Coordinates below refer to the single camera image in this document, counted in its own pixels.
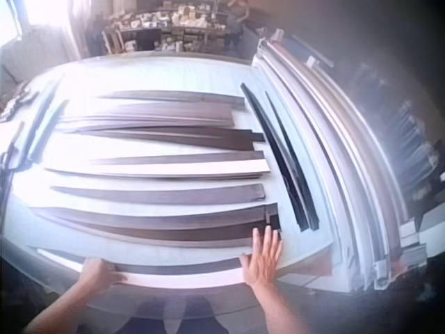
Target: floor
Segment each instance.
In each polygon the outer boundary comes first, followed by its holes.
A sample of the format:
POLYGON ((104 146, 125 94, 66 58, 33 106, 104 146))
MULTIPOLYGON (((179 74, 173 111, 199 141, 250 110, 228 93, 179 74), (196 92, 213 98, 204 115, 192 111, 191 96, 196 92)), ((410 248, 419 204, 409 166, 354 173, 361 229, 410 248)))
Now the floor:
MULTIPOLYGON (((38 286, 3 261, 1 279, 1 327, 8 328, 9 333, 19 333, 45 303, 55 298, 53 294, 43 294, 38 286)), ((445 255, 430 259, 427 267, 405 274, 381 292, 342 295, 296 288, 289 291, 284 286, 280 290, 292 308, 298 306, 312 333, 445 333, 445 255)), ((249 310, 226 315, 220 322, 223 326, 230 325, 230 333, 267 333, 264 326, 246 326, 246 317, 252 319, 252 315, 259 314, 259 310, 249 310)), ((121 321, 115 315, 105 317, 93 312, 90 323, 97 324, 97 319, 114 319, 116 326, 121 321)), ((169 333, 175 333, 178 324, 171 321, 167 324, 169 333)), ((106 326, 90 329, 91 326, 82 326, 80 333, 112 333, 106 326)))

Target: wooden strip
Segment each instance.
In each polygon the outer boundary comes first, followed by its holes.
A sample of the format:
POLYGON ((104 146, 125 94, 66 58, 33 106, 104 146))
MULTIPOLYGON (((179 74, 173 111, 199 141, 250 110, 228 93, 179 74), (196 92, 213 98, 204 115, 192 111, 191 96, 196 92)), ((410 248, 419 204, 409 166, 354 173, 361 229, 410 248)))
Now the wooden strip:
MULTIPOLYGON (((37 249, 37 252, 65 268, 69 268, 78 273, 82 272, 83 265, 80 263, 51 254, 42 249, 37 249)), ((213 273, 190 274, 187 276, 143 275, 125 272, 122 272, 122 274, 126 277, 123 284, 150 287, 154 289, 214 289, 215 287, 225 287, 243 282, 243 272, 241 268, 213 273)))
POLYGON ((97 104, 92 101, 88 108, 85 104, 72 104, 65 114, 66 118, 89 116, 157 116, 173 118, 211 118, 231 119, 232 108, 228 104, 219 103, 183 103, 158 102, 136 104, 97 104))
POLYGON ((207 137, 237 137, 249 141, 264 142, 264 135, 250 129, 224 129, 218 127, 141 127, 109 131, 118 134, 174 134, 207 137))
MULTIPOLYGON (((251 223, 264 219, 266 212, 270 216, 277 216, 277 203, 258 205, 245 209, 209 214, 190 214, 185 216, 120 216, 115 214, 101 214, 64 207, 32 207, 39 215, 50 215, 74 222, 109 226, 115 228, 134 228, 148 230, 194 230, 200 228, 218 228, 238 224, 251 223)), ((280 229, 278 221, 272 220, 274 229, 280 229)))
POLYGON ((266 221, 254 221, 252 223, 223 226, 221 228, 201 228, 195 230, 136 230, 134 228, 110 228, 102 225, 92 225, 70 221, 85 228, 91 228, 121 236, 165 241, 222 241, 244 239, 252 236, 254 228, 261 231, 266 228, 266 221))
POLYGON ((119 229, 113 230, 113 228, 105 228, 98 225, 73 223, 72 221, 56 218, 53 216, 38 215, 40 218, 53 223, 64 225, 68 228, 74 228, 82 232, 98 235, 100 237, 116 239, 129 243, 146 244, 153 246, 164 247, 190 247, 190 248, 226 248, 226 247, 244 247, 252 245, 252 238, 245 239, 228 239, 228 240, 212 240, 212 241, 177 241, 177 240, 162 240, 162 239, 144 239, 138 236, 137 233, 131 235, 122 235, 118 232, 119 229))
POLYGON ((270 172, 266 160, 163 165, 76 165, 49 161, 44 162, 44 168, 77 174, 125 177, 233 177, 270 172))
POLYGON ((167 191, 125 191, 51 186, 52 190, 70 195, 99 198, 116 202, 170 205, 216 205, 247 203, 266 197, 262 184, 227 186, 224 188, 167 191))
POLYGON ((232 95, 213 93, 197 93, 176 90, 126 90, 103 94, 99 97, 113 99, 184 101, 184 102, 213 102, 244 106, 244 98, 232 95))
MULTIPOLYGON (((63 257, 67 260, 83 264, 85 262, 85 257, 73 255, 70 253, 63 252, 61 250, 49 250, 44 249, 44 251, 63 257)), ((235 257, 228 260, 207 262, 200 264, 189 264, 182 266, 141 266, 135 264, 120 264, 115 263, 116 271, 127 272, 127 273, 140 273, 140 274, 152 274, 152 275, 193 275, 198 273, 213 273, 216 271, 224 271, 235 268, 240 268, 241 263, 239 258, 235 257)))
POLYGON ((97 131, 97 130, 113 130, 113 129, 134 129, 140 127, 168 127, 174 125, 175 127, 232 127, 233 122, 214 122, 206 120, 94 120, 94 121, 74 121, 74 122, 59 122, 56 130, 60 132, 79 132, 79 131, 97 131))
POLYGON ((92 159, 92 165, 145 165, 145 164, 191 164, 197 162, 245 161, 264 159, 263 151, 241 151, 230 153, 159 155, 150 157, 116 157, 92 159))
POLYGON ((161 141, 164 143, 176 143, 182 145, 202 146, 206 148, 222 148, 225 150, 252 151, 254 150, 251 141, 242 138, 222 138, 222 137, 190 137, 190 136, 169 136, 165 134, 130 134, 113 133, 107 131, 83 131, 82 134, 89 136, 100 136, 109 138, 140 139, 146 141, 161 141))

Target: stack of strips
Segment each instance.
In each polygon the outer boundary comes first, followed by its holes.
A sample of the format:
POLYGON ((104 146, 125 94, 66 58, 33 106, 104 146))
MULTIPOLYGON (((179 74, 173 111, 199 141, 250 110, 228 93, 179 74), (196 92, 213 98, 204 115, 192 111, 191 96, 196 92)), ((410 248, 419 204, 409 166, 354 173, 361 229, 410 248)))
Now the stack of strips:
POLYGON ((66 132, 140 127, 231 127, 228 104, 207 102, 130 102, 111 103, 90 100, 67 107, 57 129, 66 132))
POLYGON ((426 244, 405 248, 400 257, 400 261, 407 268, 424 264, 426 260, 426 244))
POLYGON ((205 148, 200 150, 204 152, 128 157, 124 152, 119 156, 120 152, 116 151, 116 155, 106 155, 107 158, 90 155, 86 159, 83 148, 79 148, 78 152, 70 153, 73 160, 61 159, 57 154, 47 155, 42 166, 46 173, 56 172, 62 182, 48 186, 49 196, 54 196, 54 200, 43 206, 31 205, 35 215, 100 237, 171 247, 250 246, 253 228, 264 230, 271 225, 273 229, 280 229, 277 203, 258 203, 242 209, 239 209, 241 206, 224 207, 264 201, 266 194, 261 183, 236 181, 235 185, 214 184, 211 188, 205 184, 207 180, 243 180, 270 172, 264 153, 255 151, 253 146, 255 141, 264 141, 263 134, 228 128, 234 126, 232 106, 243 105, 243 98, 152 91, 116 92, 106 97, 70 102, 56 126, 64 134, 58 135, 109 138, 102 143, 104 150, 108 144, 124 139, 129 148, 136 141, 139 145, 141 141, 160 141, 202 146, 205 148), (81 175, 80 181, 70 182, 71 174, 81 175), (105 178, 107 185, 88 186, 88 181, 81 181, 94 177, 105 178), (137 182, 144 186, 134 189, 133 178, 140 178, 137 182), (120 189, 117 179, 130 185, 120 189), (167 179, 188 182, 187 187, 163 188, 167 179), (81 204, 69 207, 71 201, 81 204), (114 203, 122 208, 122 214, 95 212, 95 201, 104 205, 114 203), (123 209, 125 203, 129 203, 129 207, 147 207, 143 214, 132 216, 123 209), (182 215, 159 216, 151 212, 150 205, 172 208, 212 205, 213 210, 198 208, 199 214, 191 210, 182 215))

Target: table surface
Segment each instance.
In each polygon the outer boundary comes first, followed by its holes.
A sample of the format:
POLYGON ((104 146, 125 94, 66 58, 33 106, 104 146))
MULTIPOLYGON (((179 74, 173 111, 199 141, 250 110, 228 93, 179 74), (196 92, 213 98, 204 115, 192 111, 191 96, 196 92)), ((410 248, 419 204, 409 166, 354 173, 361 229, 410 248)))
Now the table surface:
MULTIPOLYGON (((90 60, 84 63, 72 63, 65 67, 58 67, 57 70, 65 72, 63 82, 56 94, 55 100, 59 101, 60 99, 69 98, 70 100, 83 100, 85 105, 88 105, 88 97, 94 97, 111 90, 186 90, 243 96, 240 85, 244 82, 257 96, 269 115, 273 114, 264 95, 265 90, 270 94, 277 109, 284 107, 273 88, 269 86, 256 68, 237 63, 179 58, 177 56, 151 56, 149 58, 138 58, 135 56, 126 58, 121 56, 103 57, 99 61, 90 60)), ((32 88, 39 89, 39 87, 45 85, 52 75, 54 74, 49 72, 35 78, 31 83, 32 88)), ((29 111, 23 110, 20 113, 24 119, 32 118, 32 114, 32 106, 29 111)), ((234 109, 233 114, 235 127, 262 132, 260 124, 247 104, 245 109, 234 109)), ((275 118, 272 121, 274 124, 277 124, 275 118)), ((30 251, 31 248, 48 248, 83 257, 102 257, 111 262, 139 265, 198 264, 238 257, 241 253, 249 253, 251 250, 248 247, 202 250, 199 248, 171 248, 131 244, 98 237, 40 220, 32 216, 27 207, 55 207, 60 205, 93 212, 138 216, 150 214, 169 215, 171 212, 175 214, 200 214, 278 202, 282 238, 284 240, 284 252, 279 267, 287 267, 331 245, 334 241, 333 231, 335 229, 328 218, 328 212, 325 210, 326 201, 312 165, 314 162, 310 161, 309 155, 305 152, 304 145, 298 138, 298 134, 293 135, 292 140, 296 145, 296 149, 298 148, 297 153, 300 157, 300 163, 320 218, 320 229, 317 231, 300 231, 271 148, 267 143, 255 143, 256 150, 264 151, 271 169, 269 175, 265 175, 260 179, 266 192, 266 199, 263 202, 236 205, 155 206, 115 203, 95 199, 85 200, 76 196, 61 196, 49 189, 49 186, 52 184, 59 182, 85 182, 85 178, 79 176, 61 177, 55 173, 43 170, 40 165, 34 165, 26 171, 17 173, 14 177, 3 235, 13 246, 26 251, 30 251)), ((66 159, 71 159, 75 152, 82 152, 84 157, 99 158, 112 157, 123 152, 128 156, 134 156, 223 151, 168 143, 125 141, 117 138, 53 133, 44 151, 43 161, 53 159, 65 161, 66 159)), ((149 189, 154 186, 160 186, 159 181, 156 180, 143 182, 116 180, 116 182, 121 182, 122 186, 135 189, 149 189)), ((225 186, 229 186, 257 182, 258 180, 233 180, 224 181, 223 183, 225 186)), ((162 183, 167 189, 221 185, 217 181, 170 181, 162 183)), ((91 181, 90 184, 92 186, 97 186, 98 184, 107 186, 103 180, 99 179, 91 181)), ((17 260, 15 266, 24 273, 33 276, 33 274, 27 272, 30 269, 27 269, 26 266, 20 263, 20 260, 17 260)), ((51 279, 49 273, 46 276, 42 273, 40 275, 42 275, 41 278, 35 279, 58 293, 62 293, 67 289, 69 282, 73 279, 71 278, 71 280, 66 280, 64 284, 60 284, 60 282, 58 283, 51 279)), ((199 295, 205 294, 207 300, 211 302, 213 312, 222 314, 254 305, 253 297, 244 288, 234 286, 228 287, 223 291, 202 292, 199 295)), ((183 296, 184 294, 176 295, 175 293, 170 293, 169 298, 175 298, 175 296, 179 298, 179 295, 183 296)), ((94 301, 93 306, 102 310, 137 315, 139 317, 158 317, 154 313, 142 312, 136 307, 136 304, 139 305, 143 302, 142 298, 145 297, 139 296, 136 292, 132 294, 131 288, 125 287, 105 294, 98 301, 94 301), (112 300, 117 298, 116 296, 121 298, 119 305, 113 305, 112 303, 112 300)), ((209 315, 206 312, 197 311, 192 317, 205 316, 209 315)))

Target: window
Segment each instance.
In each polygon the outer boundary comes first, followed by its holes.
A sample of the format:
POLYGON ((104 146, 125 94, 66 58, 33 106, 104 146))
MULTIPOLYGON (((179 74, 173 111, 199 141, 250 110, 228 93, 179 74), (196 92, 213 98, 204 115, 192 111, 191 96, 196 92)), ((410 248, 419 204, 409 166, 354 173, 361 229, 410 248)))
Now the window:
POLYGON ((0 47, 18 35, 14 17, 6 0, 0 0, 0 47))
POLYGON ((60 26, 66 22, 66 0, 24 0, 24 4, 31 26, 60 26))

